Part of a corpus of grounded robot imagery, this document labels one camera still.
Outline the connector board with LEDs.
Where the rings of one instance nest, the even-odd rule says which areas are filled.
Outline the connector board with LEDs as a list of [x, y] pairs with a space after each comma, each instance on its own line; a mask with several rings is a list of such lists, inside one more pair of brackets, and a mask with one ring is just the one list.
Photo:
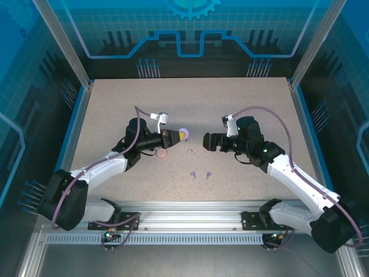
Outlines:
[[117, 228], [111, 227], [109, 228], [104, 235], [101, 238], [101, 242], [103, 244], [109, 243], [109, 242], [116, 242], [118, 239], [120, 239], [121, 235], [116, 233]]
[[281, 245], [283, 238], [286, 237], [288, 233], [289, 231], [279, 231], [273, 234], [263, 234], [262, 241], [264, 244], [272, 243], [272, 244]]

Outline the aluminium side rail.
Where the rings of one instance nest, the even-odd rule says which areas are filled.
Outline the aluminium side rail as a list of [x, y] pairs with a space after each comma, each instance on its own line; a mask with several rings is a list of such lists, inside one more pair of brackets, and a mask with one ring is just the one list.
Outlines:
[[317, 181], [328, 189], [333, 189], [332, 181], [322, 155], [321, 147], [302, 89], [299, 85], [296, 88], [292, 88], [292, 85], [290, 84], [290, 92]]
[[62, 169], [69, 172], [71, 169], [89, 98], [91, 96], [91, 90], [91, 88], [86, 89], [84, 87], [81, 87], [79, 90], [54, 171]]

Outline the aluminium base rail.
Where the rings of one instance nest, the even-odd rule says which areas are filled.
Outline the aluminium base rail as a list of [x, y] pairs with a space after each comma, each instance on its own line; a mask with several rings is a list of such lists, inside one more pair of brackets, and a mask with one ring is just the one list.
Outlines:
[[[258, 211], [243, 209], [235, 212], [234, 215], [239, 218], [241, 224], [242, 212], [262, 212], [269, 214], [277, 224], [305, 233], [311, 233], [315, 229], [328, 230], [331, 227], [338, 227], [346, 219], [342, 213], [342, 208], [343, 205], [337, 203], [332, 207], [323, 207], [317, 214], [313, 214], [312, 211], [290, 206], [279, 199], [272, 199], [262, 205]], [[108, 226], [108, 228], [119, 226], [125, 224], [126, 221], [112, 225], [104, 224], [104, 222], [109, 221], [113, 215], [120, 212], [128, 212], [122, 210], [121, 206], [108, 199], [100, 199], [96, 203], [83, 203], [80, 201], [64, 203], [61, 208], [58, 208], [56, 203], [43, 200], [37, 206], [37, 211], [45, 218], [53, 221], [56, 229], [62, 228], [65, 231], [75, 229], [79, 224], [85, 222], [96, 222], [97, 224]], [[155, 211], [134, 212], [138, 212], [134, 218], [139, 218], [139, 224], [142, 220], [155, 218], [159, 222], [184, 223], [186, 229], [193, 228], [193, 225], [197, 222], [225, 222], [231, 215], [224, 207], [216, 207], [214, 211], [201, 211], [199, 208], [190, 211], [188, 209], [181, 210], [179, 207], [166, 207], [159, 213]]]

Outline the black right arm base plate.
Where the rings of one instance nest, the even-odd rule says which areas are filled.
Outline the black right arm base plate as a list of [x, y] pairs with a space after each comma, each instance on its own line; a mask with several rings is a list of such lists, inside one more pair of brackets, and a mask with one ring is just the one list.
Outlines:
[[291, 227], [275, 223], [269, 214], [262, 212], [242, 212], [241, 224], [244, 231], [292, 231]]

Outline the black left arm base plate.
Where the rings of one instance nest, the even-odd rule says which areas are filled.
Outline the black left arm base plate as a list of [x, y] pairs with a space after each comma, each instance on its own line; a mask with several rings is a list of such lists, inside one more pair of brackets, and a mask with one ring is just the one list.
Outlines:
[[[125, 222], [125, 224], [115, 226], [118, 231], [129, 231], [132, 226], [134, 226], [133, 230], [138, 230], [139, 218], [135, 219], [134, 216], [138, 214], [138, 212], [120, 212], [119, 214], [113, 215], [112, 218], [104, 222], [104, 224], [118, 224], [121, 222]], [[92, 231], [103, 231], [107, 230], [108, 226], [97, 224], [96, 222], [88, 223], [88, 230]]]

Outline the aluminium frame post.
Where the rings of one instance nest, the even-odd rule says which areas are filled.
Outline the aluminium frame post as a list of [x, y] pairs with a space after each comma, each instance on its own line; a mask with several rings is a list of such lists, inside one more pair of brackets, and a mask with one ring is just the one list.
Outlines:
[[336, 19], [340, 15], [344, 5], [347, 0], [332, 0], [330, 6], [328, 7], [320, 25], [317, 28], [310, 44], [307, 47], [306, 52], [302, 56], [292, 78], [290, 81], [290, 89], [297, 90], [298, 85], [302, 81], [302, 78], [309, 69], [312, 61], [317, 55], [319, 49], [321, 48], [323, 42], [326, 40], [332, 26], [336, 22]]
[[40, 13], [42, 19], [46, 23], [51, 34], [53, 35], [59, 48], [66, 57], [71, 69], [77, 76], [79, 82], [84, 87], [84, 89], [90, 90], [90, 78], [88, 77], [87, 72], [85, 71], [76, 51], [74, 50], [50, 3], [48, 2], [48, 0], [32, 0], [32, 2], [36, 6], [38, 12]]

